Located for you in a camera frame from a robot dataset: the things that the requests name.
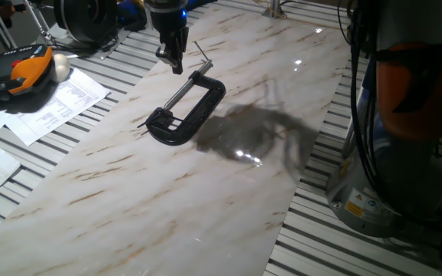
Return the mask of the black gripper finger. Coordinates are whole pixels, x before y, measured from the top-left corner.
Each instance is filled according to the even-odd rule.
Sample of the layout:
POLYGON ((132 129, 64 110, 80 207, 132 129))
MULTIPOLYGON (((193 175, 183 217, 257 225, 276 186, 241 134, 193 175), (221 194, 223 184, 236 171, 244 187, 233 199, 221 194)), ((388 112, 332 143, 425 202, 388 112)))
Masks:
POLYGON ((159 60, 161 60, 165 64, 174 64, 174 58, 170 53, 170 49, 164 43, 162 43, 158 47, 156 51, 156 56, 159 60))
POLYGON ((183 73, 183 54, 185 50, 183 48, 171 49, 170 57, 173 64, 172 71, 174 74, 181 75, 183 73))

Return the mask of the person hand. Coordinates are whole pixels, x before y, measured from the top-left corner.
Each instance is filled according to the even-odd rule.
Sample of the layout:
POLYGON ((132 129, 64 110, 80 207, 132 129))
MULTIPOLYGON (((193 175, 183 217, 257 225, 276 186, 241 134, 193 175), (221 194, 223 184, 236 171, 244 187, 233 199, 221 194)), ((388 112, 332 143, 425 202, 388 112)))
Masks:
POLYGON ((16 13, 16 10, 11 2, 0 1, 0 17, 3 21, 9 20, 14 13, 16 13))

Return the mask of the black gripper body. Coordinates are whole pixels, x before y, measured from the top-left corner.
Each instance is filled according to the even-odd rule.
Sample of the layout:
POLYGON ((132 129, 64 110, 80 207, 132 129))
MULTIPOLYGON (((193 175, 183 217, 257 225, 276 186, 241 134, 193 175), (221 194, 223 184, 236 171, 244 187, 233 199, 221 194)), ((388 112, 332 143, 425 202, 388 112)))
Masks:
POLYGON ((185 52, 187 0, 145 0, 144 4, 150 12, 152 26, 160 33, 160 42, 170 50, 185 52))

